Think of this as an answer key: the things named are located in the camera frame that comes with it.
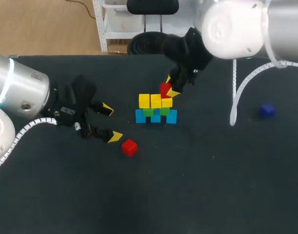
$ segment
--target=metal screw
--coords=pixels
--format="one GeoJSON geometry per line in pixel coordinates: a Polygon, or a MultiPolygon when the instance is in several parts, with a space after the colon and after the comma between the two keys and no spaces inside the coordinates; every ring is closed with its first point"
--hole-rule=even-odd
{"type": "Polygon", "coordinates": [[[29,110],[31,109],[31,105],[25,103],[25,104],[22,104],[21,108],[22,108],[22,110],[24,110],[24,111],[29,111],[29,110]]]}
{"type": "Polygon", "coordinates": [[[59,113],[59,111],[55,111],[55,112],[53,113],[53,115],[54,115],[55,117],[60,117],[60,113],[59,113]]]}

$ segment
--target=small blue cube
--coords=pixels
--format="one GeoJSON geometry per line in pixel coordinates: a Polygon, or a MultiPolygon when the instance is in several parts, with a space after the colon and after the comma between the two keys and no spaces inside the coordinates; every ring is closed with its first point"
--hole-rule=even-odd
{"type": "Polygon", "coordinates": [[[136,110],[136,123],[146,123],[146,118],[143,114],[143,109],[136,110]]]}
{"type": "Polygon", "coordinates": [[[154,115],[151,117],[151,123],[160,123],[159,109],[154,109],[154,115]]]}
{"type": "Polygon", "coordinates": [[[166,123],[176,124],[177,123],[177,110],[170,110],[168,116],[166,116],[166,123]]]}
{"type": "Polygon", "coordinates": [[[263,105],[260,109],[260,115],[263,118],[271,118],[275,114],[276,114],[276,110],[275,110],[274,106],[270,103],[263,105]]]}

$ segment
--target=green block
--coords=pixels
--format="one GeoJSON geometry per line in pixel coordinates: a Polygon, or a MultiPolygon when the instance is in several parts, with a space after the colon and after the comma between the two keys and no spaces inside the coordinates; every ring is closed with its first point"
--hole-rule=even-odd
{"type": "Polygon", "coordinates": [[[161,108],[159,114],[161,116],[168,116],[170,114],[170,108],[161,108]]]}
{"type": "Polygon", "coordinates": [[[152,117],[154,115],[153,109],[143,109],[144,117],[152,117]]]}

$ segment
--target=white spiral cable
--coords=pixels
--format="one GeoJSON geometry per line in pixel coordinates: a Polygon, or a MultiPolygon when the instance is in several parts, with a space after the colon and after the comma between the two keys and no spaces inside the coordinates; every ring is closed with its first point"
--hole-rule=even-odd
{"type": "Polygon", "coordinates": [[[28,130],[30,130],[32,127],[40,124],[40,123],[50,123],[50,124],[57,124],[57,121],[54,118],[38,118],[27,124],[24,128],[21,129],[21,131],[16,135],[16,138],[11,146],[11,148],[8,150],[7,153],[4,154],[0,158],[0,166],[7,160],[17,143],[21,140],[22,136],[27,133],[28,130]]]}
{"type": "Polygon", "coordinates": [[[237,60],[233,60],[233,76],[232,76],[232,100],[235,99],[237,94],[237,60]]]}
{"type": "MultiPolygon", "coordinates": [[[[296,62],[288,62],[288,61],[280,61],[281,66],[293,66],[293,67],[298,67],[298,63],[296,62]]],[[[259,68],[255,69],[251,74],[249,74],[240,87],[238,88],[236,97],[233,99],[233,105],[230,113],[230,125],[234,126],[236,121],[237,121],[237,107],[238,107],[238,102],[240,100],[241,94],[243,90],[245,89],[246,85],[259,73],[268,70],[269,68],[273,68],[275,65],[272,62],[269,62],[265,65],[260,66],[259,68]]]]}

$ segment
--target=red cube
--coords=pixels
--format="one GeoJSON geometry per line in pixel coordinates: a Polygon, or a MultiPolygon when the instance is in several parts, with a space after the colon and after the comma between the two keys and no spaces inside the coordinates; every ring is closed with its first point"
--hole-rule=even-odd
{"type": "Polygon", "coordinates": [[[167,93],[171,89],[171,87],[172,87],[171,83],[163,83],[159,86],[161,98],[171,98],[167,96],[167,93]]]}
{"type": "Polygon", "coordinates": [[[127,156],[132,157],[137,152],[137,144],[133,140],[128,139],[121,145],[121,149],[127,156]]]}

